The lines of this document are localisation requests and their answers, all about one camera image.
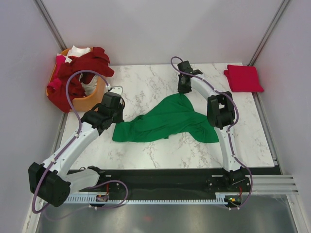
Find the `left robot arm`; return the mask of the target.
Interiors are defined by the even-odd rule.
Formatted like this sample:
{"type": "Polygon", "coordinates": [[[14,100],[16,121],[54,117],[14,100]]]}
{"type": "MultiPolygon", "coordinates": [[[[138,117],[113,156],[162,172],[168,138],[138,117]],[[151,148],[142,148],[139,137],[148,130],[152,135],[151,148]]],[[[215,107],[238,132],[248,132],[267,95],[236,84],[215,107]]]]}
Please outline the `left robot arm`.
{"type": "Polygon", "coordinates": [[[103,170],[90,166],[83,171],[69,173],[81,153],[113,123],[123,122],[125,108],[122,89],[111,88],[100,103],[78,117],[79,126],[71,137],[41,164],[33,163],[28,169],[30,191],[34,198],[58,207],[74,192],[92,187],[105,189],[107,180],[103,170]]]}

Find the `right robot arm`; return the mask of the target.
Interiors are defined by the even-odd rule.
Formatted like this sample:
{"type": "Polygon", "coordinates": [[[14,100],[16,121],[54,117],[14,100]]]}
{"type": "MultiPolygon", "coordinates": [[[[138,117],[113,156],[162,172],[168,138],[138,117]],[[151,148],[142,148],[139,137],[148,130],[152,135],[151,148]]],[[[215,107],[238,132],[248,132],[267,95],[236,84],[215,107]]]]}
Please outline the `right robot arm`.
{"type": "Polygon", "coordinates": [[[218,91],[204,77],[202,71],[194,70],[189,61],[183,61],[173,67],[179,72],[178,92],[186,94],[195,89],[207,101],[207,120],[214,128],[223,157],[223,187],[234,191],[245,185],[244,192],[251,192],[253,179],[250,169],[237,158],[234,139],[234,126],[239,120],[239,111],[232,94],[218,91]]]}

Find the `green t shirt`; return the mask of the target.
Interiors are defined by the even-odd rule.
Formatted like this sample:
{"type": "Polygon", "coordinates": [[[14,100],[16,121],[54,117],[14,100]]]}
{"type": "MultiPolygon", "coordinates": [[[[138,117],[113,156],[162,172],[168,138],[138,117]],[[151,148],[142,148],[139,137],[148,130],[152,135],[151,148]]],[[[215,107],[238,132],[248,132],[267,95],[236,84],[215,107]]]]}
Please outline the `green t shirt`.
{"type": "Polygon", "coordinates": [[[196,112],[183,94],[170,95],[148,113],[139,115],[132,121],[116,124],[112,140],[145,143],[168,139],[179,133],[189,133],[201,143],[219,142],[207,117],[196,112]]]}

